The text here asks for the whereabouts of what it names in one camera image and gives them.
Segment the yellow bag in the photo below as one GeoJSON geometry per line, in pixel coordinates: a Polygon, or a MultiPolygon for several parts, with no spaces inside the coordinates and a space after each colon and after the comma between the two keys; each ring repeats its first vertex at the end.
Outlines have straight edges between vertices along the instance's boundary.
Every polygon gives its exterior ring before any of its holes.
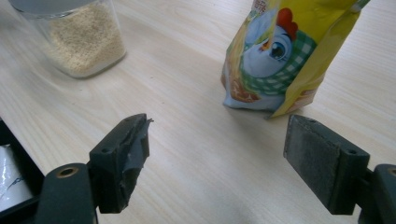
{"type": "Polygon", "coordinates": [[[313,102],[369,0],[255,0],[227,49],[224,104],[289,113],[313,102]]]}

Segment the jar lid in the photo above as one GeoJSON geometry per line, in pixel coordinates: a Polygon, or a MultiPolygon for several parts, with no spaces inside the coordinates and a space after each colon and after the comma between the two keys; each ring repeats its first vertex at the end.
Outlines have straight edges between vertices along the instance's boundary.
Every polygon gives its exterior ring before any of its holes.
{"type": "Polygon", "coordinates": [[[8,0],[18,11],[35,15],[53,15],[85,6],[95,0],[8,0]]]}

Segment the red comb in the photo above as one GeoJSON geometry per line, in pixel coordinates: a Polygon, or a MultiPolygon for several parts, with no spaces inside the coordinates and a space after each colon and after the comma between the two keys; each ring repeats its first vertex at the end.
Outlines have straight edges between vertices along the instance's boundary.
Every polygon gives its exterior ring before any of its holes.
{"type": "Polygon", "coordinates": [[[288,7],[284,7],[277,13],[276,24],[282,27],[290,36],[291,40],[297,37],[298,25],[293,21],[293,14],[288,7]]]}

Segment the cartoon chicken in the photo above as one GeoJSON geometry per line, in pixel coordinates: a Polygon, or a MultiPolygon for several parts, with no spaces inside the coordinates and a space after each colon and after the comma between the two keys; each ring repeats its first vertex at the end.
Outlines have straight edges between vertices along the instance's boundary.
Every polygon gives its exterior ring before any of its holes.
{"type": "Polygon", "coordinates": [[[230,71],[232,99],[227,98],[225,104],[233,107],[249,104],[249,108],[275,111],[284,102],[288,86],[316,43],[298,30],[291,10],[282,8],[255,15],[247,25],[243,45],[238,56],[238,75],[232,74],[235,70],[230,71]]]}
{"type": "Polygon", "coordinates": [[[273,16],[273,11],[263,13],[247,28],[245,42],[246,45],[253,42],[253,46],[244,52],[242,67],[253,77],[269,77],[275,74],[286,64],[291,55],[291,42],[296,38],[298,26],[291,21],[292,15],[288,8],[278,12],[274,37],[267,37],[262,42],[254,44],[260,39],[259,36],[254,35],[265,34],[270,29],[270,17],[273,16]]]}

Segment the plastic bag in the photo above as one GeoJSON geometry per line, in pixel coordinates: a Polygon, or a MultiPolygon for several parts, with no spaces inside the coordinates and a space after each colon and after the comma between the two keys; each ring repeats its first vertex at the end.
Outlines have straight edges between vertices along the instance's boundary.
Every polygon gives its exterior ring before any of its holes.
{"type": "Polygon", "coordinates": [[[0,212],[33,197],[10,145],[0,146],[0,212]]]}
{"type": "Polygon", "coordinates": [[[224,104],[268,117],[313,102],[369,0],[255,0],[227,49],[224,104]]]}

